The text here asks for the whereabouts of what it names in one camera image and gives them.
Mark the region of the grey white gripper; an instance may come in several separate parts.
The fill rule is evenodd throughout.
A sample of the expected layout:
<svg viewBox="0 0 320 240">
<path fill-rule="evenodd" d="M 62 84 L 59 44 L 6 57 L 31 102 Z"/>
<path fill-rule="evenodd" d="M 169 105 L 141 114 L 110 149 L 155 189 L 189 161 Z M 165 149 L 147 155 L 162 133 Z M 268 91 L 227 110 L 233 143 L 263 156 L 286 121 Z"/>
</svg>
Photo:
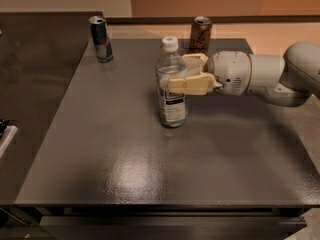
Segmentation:
<svg viewBox="0 0 320 240">
<path fill-rule="evenodd" d="M 182 78 L 162 78 L 160 87 L 175 94 L 202 96 L 217 92 L 242 95 L 249 85 L 251 64 L 249 56 L 240 51 L 221 51 L 208 60 L 203 53 L 185 54 L 186 70 Z M 209 73 L 204 73 L 207 66 Z"/>
</svg>

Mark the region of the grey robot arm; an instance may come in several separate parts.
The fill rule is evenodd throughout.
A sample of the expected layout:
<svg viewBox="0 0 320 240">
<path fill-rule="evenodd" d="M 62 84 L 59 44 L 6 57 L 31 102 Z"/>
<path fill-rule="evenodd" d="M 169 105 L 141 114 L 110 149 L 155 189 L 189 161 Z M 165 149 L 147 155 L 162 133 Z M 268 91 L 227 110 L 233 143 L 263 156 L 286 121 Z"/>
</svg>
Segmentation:
<svg viewBox="0 0 320 240">
<path fill-rule="evenodd" d="M 312 95 L 320 98 L 320 46 L 313 43 L 295 43 L 282 56 L 220 51 L 183 59 L 187 70 L 162 78 L 162 88 L 185 95 L 254 95 L 285 107 L 300 106 Z"/>
</svg>

